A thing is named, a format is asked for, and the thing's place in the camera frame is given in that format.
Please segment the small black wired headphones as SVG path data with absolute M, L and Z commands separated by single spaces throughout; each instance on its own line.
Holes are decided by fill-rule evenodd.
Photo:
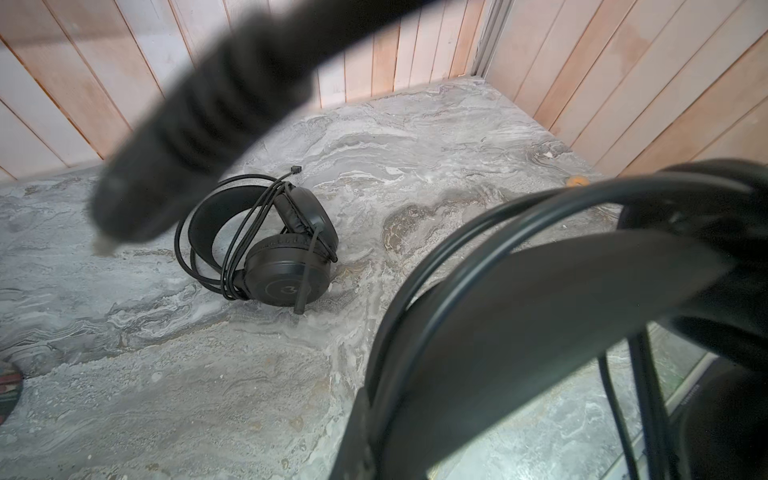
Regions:
M 418 8 L 312 1 L 253 13 L 113 156 L 89 206 L 99 249 L 176 227 L 310 96 L 310 73 Z M 750 376 L 674 439 L 647 326 Z M 648 475 L 767 474 L 767 168 L 732 158 L 529 194 L 465 224 L 396 293 L 369 355 L 375 479 L 430 467 L 591 360 L 629 347 Z

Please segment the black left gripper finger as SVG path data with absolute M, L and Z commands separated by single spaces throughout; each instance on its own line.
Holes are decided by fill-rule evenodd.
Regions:
M 377 461 L 370 441 L 370 417 L 368 392 L 360 388 L 329 475 L 330 480 L 373 480 L 377 477 Z

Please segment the large black gaming headset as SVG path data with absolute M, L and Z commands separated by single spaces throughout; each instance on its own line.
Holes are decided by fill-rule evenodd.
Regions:
M 287 175 L 220 181 L 174 232 L 179 266 L 204 289 L 297 315 L 328 290 L 338 245 L 317 197 Z

